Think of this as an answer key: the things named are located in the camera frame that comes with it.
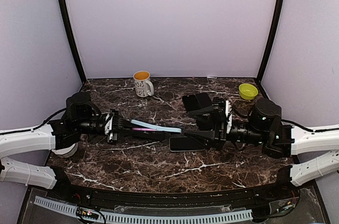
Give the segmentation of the purple phone with dark screen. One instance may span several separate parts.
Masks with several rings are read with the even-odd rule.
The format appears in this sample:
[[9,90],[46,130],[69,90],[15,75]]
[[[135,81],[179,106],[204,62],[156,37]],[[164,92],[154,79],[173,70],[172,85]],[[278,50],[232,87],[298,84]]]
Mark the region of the purple phone with dark screen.
[[200,109],[212,106],[212,100],[208,93],[198,93],[195,95]]

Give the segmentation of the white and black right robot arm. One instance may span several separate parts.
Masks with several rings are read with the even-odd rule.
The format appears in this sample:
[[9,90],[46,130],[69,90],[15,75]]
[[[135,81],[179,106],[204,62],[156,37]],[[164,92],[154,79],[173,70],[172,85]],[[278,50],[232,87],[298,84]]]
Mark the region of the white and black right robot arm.
[[324,154],[300,164],[279,169],[270,195],[281,200],[291,190],[310,180],[338,171],[338,126],[306,128],[281,118],[282,109],[274,102],[261,98],[244,115],[234,120],[236,110],[223,98],[208,94],[182,98],[187,115],[194,118],[199,129],[186,131],[185,150],[214,148],[222,150],[226,142],[261,146],[262,153],[275,159],[303,153],[323,151]]

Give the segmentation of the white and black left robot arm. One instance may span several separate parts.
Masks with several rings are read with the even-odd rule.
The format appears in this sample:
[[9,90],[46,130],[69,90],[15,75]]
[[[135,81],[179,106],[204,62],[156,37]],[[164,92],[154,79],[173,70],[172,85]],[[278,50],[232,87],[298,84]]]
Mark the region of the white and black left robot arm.
[[165,130],[151,124],[133,124],[115,110],[103,113],[88,94],[77,93],[66,100],[64,109],[55,112],[38,126],[1,131],[1,181],[53,189],[62,200],[71,200],[75,190],[68,184],[68,177],[62,168],[23,163],[10,156],[52,150],[69,157],[76,152],[82,135],[105,136],[109,143],[120,136],[163,140]]

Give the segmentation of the pink phone with dark screen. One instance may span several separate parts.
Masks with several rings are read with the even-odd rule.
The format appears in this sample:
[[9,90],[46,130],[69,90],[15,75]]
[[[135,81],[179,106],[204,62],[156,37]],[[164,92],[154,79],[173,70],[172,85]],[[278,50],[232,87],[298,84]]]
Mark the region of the pink phone with dark screen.
[[133,131],[151,131],[151,132],[154,132],[156,131],[155,129],[151,129],[151,128],[132,128]]

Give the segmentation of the silver phone with dark screen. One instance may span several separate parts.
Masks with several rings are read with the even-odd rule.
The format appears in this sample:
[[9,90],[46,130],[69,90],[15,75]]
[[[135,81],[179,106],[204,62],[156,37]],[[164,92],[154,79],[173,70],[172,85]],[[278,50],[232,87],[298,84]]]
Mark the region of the silver phone with dark screen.
[[204,150],[204,144],[190,137],[171,137],[169,139],[169,149],[173,152],[200,151]]

